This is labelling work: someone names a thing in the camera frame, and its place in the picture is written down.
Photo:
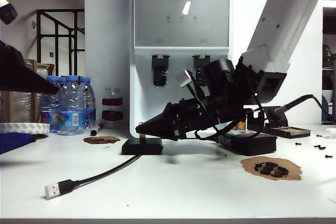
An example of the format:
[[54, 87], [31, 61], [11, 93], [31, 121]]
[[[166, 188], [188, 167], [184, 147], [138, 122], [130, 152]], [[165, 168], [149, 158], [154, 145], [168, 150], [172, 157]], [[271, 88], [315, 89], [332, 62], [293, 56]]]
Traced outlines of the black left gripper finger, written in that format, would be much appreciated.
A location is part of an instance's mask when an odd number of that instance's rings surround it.
[[58, 88], [33, 72], [26, 64], [1, 64], [1, 91], [56, 94]]
[[14, 47], [0, 42], [1, 64], [24, 65], [25, 60], [20, 51]]

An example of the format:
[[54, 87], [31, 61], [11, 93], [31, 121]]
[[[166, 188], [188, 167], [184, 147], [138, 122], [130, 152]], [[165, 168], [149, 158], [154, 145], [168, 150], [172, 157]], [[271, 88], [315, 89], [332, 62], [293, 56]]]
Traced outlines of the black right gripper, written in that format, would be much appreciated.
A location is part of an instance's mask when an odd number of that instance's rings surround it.
[[185, 139], [190, 131], [201, 139], [197, 131], [214, 128], [217, 124], [217, 107], [212, 99], [206, 97], [200, 102], [195, 98], [182, 99], [179, 103], [169, 102], [160, 114], [138, 125], [135, 130], [139, 134], [177, 141]]

